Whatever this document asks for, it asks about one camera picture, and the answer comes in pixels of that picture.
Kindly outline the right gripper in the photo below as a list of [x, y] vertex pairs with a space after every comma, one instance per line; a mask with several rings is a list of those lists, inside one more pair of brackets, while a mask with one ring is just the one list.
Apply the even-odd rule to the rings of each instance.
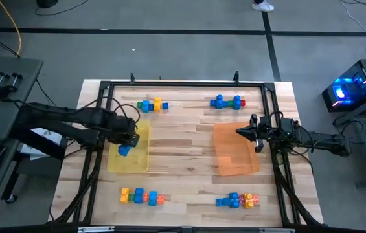
[[278, 128], [271, 125], [270, 116], [261, 116], [260, 122], [256, 114], [252, 114], [250, 118], [250, 125], [236, 129], [236, 132], [249, 140], [255, 142], [255, 152], [260, 153], [264, 147], [263, 141], [269, 141], [275, 138]]

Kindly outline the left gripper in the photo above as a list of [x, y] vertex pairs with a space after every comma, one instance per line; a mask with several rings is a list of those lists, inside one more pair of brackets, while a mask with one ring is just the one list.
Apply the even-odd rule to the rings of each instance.
[[136, 133], [136, 121], [125, 116], [117, 116], [108, 121], [108, 130], [104, 133], [105, 138], [118, 146], [136, 147], [140, 135]]

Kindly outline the desktop computer with blue lights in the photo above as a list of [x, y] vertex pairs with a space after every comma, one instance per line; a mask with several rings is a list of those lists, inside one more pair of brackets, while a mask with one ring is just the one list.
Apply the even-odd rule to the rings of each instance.
[[366, 103], [366, 59], [358, 60], [323, 92], [329, 112], [352, 111]]

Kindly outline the person's shoe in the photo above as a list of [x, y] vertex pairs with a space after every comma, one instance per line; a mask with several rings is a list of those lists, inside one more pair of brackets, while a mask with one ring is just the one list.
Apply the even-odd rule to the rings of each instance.
[[253, 0], [252, 8], [261, 12], [272, 12], [275, 9], [267, 0]]

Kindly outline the yellow translucent plastic bin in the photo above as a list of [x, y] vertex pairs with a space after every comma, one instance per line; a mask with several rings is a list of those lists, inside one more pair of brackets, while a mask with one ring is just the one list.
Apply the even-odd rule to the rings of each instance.
[[107, 170], [115, 173], [144, 173], [148, 171], [150, 154], [150, 121], [137, 123], [140, 136], [136, 147], [131, 147], [127, 156], [119, 153], [119, 145], [109, 143]]

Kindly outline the black desk clamp mount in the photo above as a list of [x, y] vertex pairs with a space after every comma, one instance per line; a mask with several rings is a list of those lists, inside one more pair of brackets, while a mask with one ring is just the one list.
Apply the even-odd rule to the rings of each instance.
[[24, 79], [25, 77], [22, 74], [13, 72], [12, 76], [14, 77], [14, 81], [12, 83], [12, 85], [4, 85], [1, 86], [1, 84], [3, 83], [3, 80], [9, 80], [10, 79], [10, 75], [4, 72], [0, 72], [0, 102], [7, 102], [8, 101], [8, 96], [10, 93], [15, 93], [17, 92], [18, 88], [16, 87], [16, 83], [19, 80]]

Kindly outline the black round stand base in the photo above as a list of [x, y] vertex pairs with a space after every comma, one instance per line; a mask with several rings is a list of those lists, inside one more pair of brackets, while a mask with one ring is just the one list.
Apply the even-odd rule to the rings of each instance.
[[36, 0], [36, 4], [39, 8], [51, 8], [58, 3], [59, 0]]

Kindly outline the white paper sheet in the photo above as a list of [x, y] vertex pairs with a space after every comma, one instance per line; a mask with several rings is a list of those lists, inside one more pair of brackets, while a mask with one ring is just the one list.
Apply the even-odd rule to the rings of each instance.
[[[32, 129], [32, 132], [35, 132], [36, 134], [55, 142], [57, 145], [61, 144], [62, 136], [58, 133], [55, 133], [53, 131], [49, 131], [49, 130], [43, 129], [43, 128]], [[26, 144], [22, 145], [20, 152], [25, 155], [29, 155], [31, 161], [36, 160], [36, 159], [41, 159], [44, 157], [48, 157], [47, 154], [45, 154], [45, 153], [41, 152], [40, 150], [37, 150], [31, 146], [28, 146]]]

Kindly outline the silver metal bracket plate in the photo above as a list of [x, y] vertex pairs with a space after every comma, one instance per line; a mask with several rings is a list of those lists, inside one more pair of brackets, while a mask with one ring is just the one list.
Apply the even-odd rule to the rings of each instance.
[[114, 226], [99, 226], [99, 227], [79, 227], [77, 233], [105, 233], [114, 232]]
[[295, 230], [288, 228], [259, 228], [258, 233], [295, 233]]

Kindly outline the black metal rig frame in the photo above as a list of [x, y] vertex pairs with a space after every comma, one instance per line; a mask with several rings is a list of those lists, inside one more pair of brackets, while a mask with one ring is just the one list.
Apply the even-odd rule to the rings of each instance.
[[[83, 106], [99, 93], [112, 94], [132, 106], [138, 101], [161, 98], [170, 107], [160, 113], [142, 114], [150, 121], [148, 171], [113, 173], [107, 170], [108, 150], [87, 156], [71, 146], [62, 165], [51, 205], [53, 217], [61, 216], [78, 192], [83, 173], [100, 162], [95, 188], [88, 193], [74, 214], [74, 220], [92, 225], [140, 225], [184, 227], [281, 227], [284, 219], [302, 223], [297, 209], [281, 192], [273, 175], [269, 148], [257, 155], [260, 171], [251, 175], [221, 176], [214, 150], [213, 125], [247, 122], [252, 114], [282, 111], [288, 118], [299, 118], [290, 82], [140, 80], [84, 80], [78, 101]], [[217, 109], [210, 100], [222, 95], [224, 101], [238, 95], [246, 105], [239, 110]], [[163, 205], [149, 206], [120, 202], [121, 188], [157, 191], [165, 197]], [[217, 207], [217, 198], [231, 192], [258, 196], [259, 204], [246, 209]]]

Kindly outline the orange translucent plastic bin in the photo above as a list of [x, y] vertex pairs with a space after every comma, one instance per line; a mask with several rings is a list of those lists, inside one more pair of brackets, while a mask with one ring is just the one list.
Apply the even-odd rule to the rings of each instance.
[[260, 171], [255, 143], [236, 132], [237, 129], [246, 126], [247, 122], [213, 125], [212, 138], [219, 175], [250, 175]]

